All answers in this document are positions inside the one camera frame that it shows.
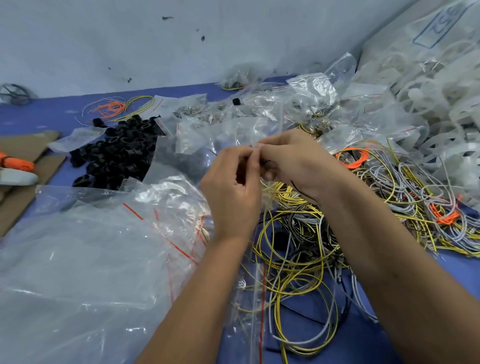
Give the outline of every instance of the person's left hand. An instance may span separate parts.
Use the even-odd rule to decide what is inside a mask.
[[[200,182],[200,190],[212,211],[215,237],[248,243],[260,215],[260,150],[223,149]]]

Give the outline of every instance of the wall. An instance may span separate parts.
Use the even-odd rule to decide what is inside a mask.
[[[250,61],[323,69],[413,2],[1,0],[0,83],[57,97],[216,82]]]

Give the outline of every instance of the tangled wires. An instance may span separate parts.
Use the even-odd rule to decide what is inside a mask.
[[[336,158],[374,191],[402,221],[426,250],[441,250],[480,256],[480,219],[456,199],[453,188],[442,184],[408,159],[399,160],[378,146],[347,148]],[[265,264],[265,328],[278,343],[284,363],[287,352],[313,356],[333,339],[351,304],[373,322],[369,308],[333,231],[322,211],[309,204],[292,187],[273,187],[278,208],[267,209],[261,230],[253,244],[253,260]],[[322,319],[294,309],[300,296],[317,296],[316,310]],[[317,334],[307,340],[293,340],[285,331],[289,315],[317,325]],[[276,351],[271,345],[267,350]]]

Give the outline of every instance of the person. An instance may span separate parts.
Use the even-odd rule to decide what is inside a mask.
[[[261,160],[273,163],[264,168]],[[291,130],[256,148],[230,147],[218,154],[201,182],[215,235],[137,364],[215,363],[229,294],[260,214],[260,177],[294,184],[320,206],[406,362],[479,362],[480,303],[364,182],[309,135]]]

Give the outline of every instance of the blue table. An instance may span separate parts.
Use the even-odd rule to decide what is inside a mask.
[[[74,128],[80,127],[75,120],[80,117],[82,108],[95,100],[109,96],[121,96],[129,99],[138,95],[162,95],[168,97],[184,97],[192,94],[207,93],[209,101],[218,101],[231,93],[221,90],[214,84],[191,85],[181,87],[156,88],[143,91],[119,92],[104,95],[86,95],[34,100],[30,105],[15,107],[0,104],[0,135],[16,135],[38,133],[45,130],[56,130],[62,136],[69,135]],[[70,186],[75,178],[85,173],[85,166],[73,168],[65,162],[51,179],[51,185]],[[480,260],[465,258],[454,253],[444,253],[438,262],[461,282],[474,296],[480,298]],[[291,300],[289,305],[309,317],[315,317],[318,301],[314,298],[299,297]],[[306,340],[315,336],[321,328],[318,324],[286,312],[282,316],[284,333],[290,340]],[[270,337],[268,326],[265,330],[265,344],[268,348],[276,347]],[[280,363],[280,354],[264,350],[264,363]],[[352,306],[345,322],[338,330],[332,342],[318,356],[301,358],[289,354],[289,363],[401,363],[389,342],[387,335],[379,325],[368,322]]]

